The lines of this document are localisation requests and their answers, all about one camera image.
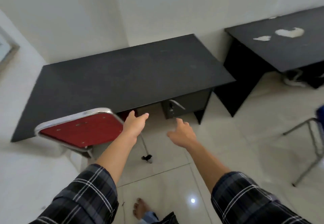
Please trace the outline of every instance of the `hand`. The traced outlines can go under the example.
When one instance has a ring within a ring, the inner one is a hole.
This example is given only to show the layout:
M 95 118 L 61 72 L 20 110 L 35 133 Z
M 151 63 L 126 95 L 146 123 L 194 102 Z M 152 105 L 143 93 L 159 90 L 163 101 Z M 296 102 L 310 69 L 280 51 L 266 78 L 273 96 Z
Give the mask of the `hand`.
M 177 118 L 177 127 L 175 131 L 169 131 L 167 136 L 177 146 L 188 148 L 191 144 L 197 142 L 197 137 L 189 123 L 183 122 Z
M 145 126 L 146 119 L 148 119 L 148 113 L 136 117 L 135 111 L 131 111 L 124 123 L 122 134 L 126 135 L 130 139 L 134 139 L 134 142 L 136 143 L 137 136 L 139 136 Z

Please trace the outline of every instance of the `drawer handle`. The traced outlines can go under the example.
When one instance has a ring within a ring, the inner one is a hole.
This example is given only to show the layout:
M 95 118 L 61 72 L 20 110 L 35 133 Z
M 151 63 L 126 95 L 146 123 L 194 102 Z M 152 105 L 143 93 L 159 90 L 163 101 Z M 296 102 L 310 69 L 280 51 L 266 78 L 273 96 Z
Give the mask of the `drawer handle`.
M 176 102 L 175 100 L 169 100 L 169 101 L 171 101 L 172 103 L 175 103 L 177 106 L 181 107 L 184 110 L 186 109 L 182 105 L 180 105 L 178 102 Z

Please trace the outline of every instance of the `blue chair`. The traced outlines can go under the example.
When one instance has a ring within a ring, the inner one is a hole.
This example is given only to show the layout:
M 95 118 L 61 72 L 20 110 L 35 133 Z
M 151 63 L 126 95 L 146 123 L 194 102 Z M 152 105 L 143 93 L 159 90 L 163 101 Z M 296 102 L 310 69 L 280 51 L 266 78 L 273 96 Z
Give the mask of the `blue chair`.
M 316 144 L 314 133 L 313 133 L 313 130 L 312 130 L 311 124 L 310 124 L 312 121 L 316 122 L 316 124 L 318 126 L 321 142 L 323 145 L 322 149 L 319 149 Z M 304 124 L 308 125 L 310 136 L 312 138 L 312 143 L 313 143 L 313 146 L 315 149 L 316 160 L 298 177 L 298 179 L 294 183 L 292 183 L 292 185 L 294 187 L 296 187 L 299 184 L 299 182 L 305 177 L 305 175 L 307 175 L 324 157 L 324 105 L 317 109 L 316 118 L 310 118 L 310 119 L 304 121 L 303 123 L 298 124 L 296 127 L 283 133 L 283 135 L 287 135 L 290 132 L 293 132 L 294 130 L 302 127 Z

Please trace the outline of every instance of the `bare foot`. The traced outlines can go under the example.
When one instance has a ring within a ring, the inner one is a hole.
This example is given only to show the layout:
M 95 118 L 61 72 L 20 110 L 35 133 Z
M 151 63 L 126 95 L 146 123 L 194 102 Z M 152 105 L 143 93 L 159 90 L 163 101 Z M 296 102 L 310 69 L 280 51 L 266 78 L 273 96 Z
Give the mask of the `bare foot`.
M 140 220 L 147 211 L 151 211 L 151 208 L 143 201 L 143 199 L 138 198 L 137 202 L 134 204 L 133 215 Z

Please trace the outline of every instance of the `red chair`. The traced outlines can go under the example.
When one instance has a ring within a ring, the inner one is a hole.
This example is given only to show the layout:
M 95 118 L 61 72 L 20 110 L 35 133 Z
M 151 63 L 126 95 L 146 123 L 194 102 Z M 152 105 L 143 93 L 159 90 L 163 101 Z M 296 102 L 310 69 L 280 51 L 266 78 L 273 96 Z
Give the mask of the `red chair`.
M 93 158 L 93 146 L 115 140 L 123 131 L 129 111 L 114 114 L 108 108 L 96 108 L 39 124 L 35 135 L 55 141 L 87 158 Z M 147 156 L 142 159 L 152 163 L 142 134 Z

